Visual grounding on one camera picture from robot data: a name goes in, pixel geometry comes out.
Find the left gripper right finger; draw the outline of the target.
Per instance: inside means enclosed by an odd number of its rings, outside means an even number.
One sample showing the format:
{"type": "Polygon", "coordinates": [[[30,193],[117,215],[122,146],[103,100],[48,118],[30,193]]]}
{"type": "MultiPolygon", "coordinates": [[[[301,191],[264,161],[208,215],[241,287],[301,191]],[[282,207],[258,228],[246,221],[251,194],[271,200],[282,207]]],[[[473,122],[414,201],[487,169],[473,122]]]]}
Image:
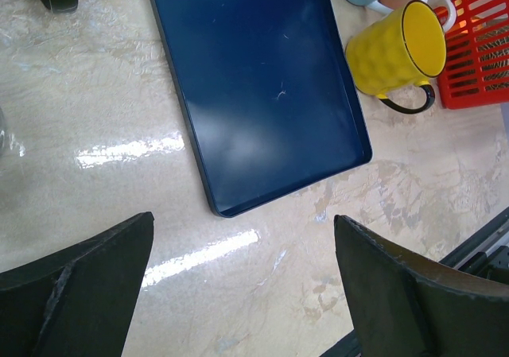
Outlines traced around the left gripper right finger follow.
{"type": "Polygon", "coordinates": [[[442,265],[346,215],[336,260],[361,356],[505,356],[508,245],[442,265]]]}

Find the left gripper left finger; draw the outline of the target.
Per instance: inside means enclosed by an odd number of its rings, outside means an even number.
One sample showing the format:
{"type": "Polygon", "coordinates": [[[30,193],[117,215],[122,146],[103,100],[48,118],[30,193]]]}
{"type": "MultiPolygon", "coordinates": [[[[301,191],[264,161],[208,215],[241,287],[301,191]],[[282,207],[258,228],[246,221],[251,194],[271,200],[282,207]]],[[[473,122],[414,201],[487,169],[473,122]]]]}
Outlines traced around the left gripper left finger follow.
{"type": "Polygon", "coordinates": [[[139,213],[1,274],[3,356],[120,356],[153,245],[139,213]]]}

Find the yellow mug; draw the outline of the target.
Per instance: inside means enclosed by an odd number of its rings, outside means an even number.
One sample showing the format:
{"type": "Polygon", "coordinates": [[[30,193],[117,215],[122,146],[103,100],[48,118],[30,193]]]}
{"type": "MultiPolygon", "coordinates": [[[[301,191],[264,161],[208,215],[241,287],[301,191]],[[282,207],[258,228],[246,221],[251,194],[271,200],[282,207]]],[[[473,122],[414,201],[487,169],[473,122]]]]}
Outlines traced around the yellow mug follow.
{"type": "Polygon", "coordinates": [[[419,114],[435,103],[430,80],[445,68],[445,34],[433,9],[412,0],[352,37],[345,56],[360,92],[399,113],[419,114]],[[389,92],[408,85],[425,92],[420,107],[404,107],[388,97],[389,92]]]}

